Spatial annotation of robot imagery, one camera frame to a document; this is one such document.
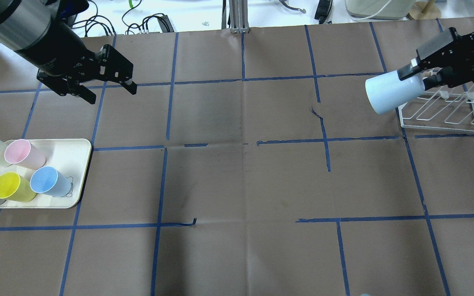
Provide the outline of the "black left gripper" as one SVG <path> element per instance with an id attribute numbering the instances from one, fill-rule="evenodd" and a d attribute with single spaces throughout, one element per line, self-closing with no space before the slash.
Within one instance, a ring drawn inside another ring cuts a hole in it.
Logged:
<path id="1" fill-rule="evenodd" d="M 132 62 L 110 44 L 99 52 L 90 51 L 62 22 L 51 22 L 44 36 L 16 53 L 36 66 L 36 78 L 58 95 L 70 94 L 95 104 L 96 94 L 83 86 L 95 79 L 119 83 L 130 94 L 137 94 Z"/>

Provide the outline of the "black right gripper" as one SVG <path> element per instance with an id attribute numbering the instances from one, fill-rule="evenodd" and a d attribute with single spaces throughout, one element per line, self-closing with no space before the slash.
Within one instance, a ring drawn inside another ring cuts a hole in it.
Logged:
<path id="1" fill-rule="evenodd" d="M 448 28 L 416 49 L 416 58 L 397 70 L 404 81 L 428 69 L 438 68 L 436 74 L 424 74 L 424 90 L 440 86 L 450 88 L 474 82 L 474 32 L 459 35 Z"/>

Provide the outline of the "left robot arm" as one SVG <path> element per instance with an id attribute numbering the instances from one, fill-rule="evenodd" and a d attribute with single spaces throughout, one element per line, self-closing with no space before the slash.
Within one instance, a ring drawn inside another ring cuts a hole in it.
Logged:
<path id="1" fill-rule="evenodd" d="M 37 79 L 60 96 L 90 104 L 86 82 L 120 84 L 137 93 L 133 64 L 112 45 L 89 50 L 67 21 L 89 7 L 87 0 L 0 0 L 0 43 L 38 68 Z"/>

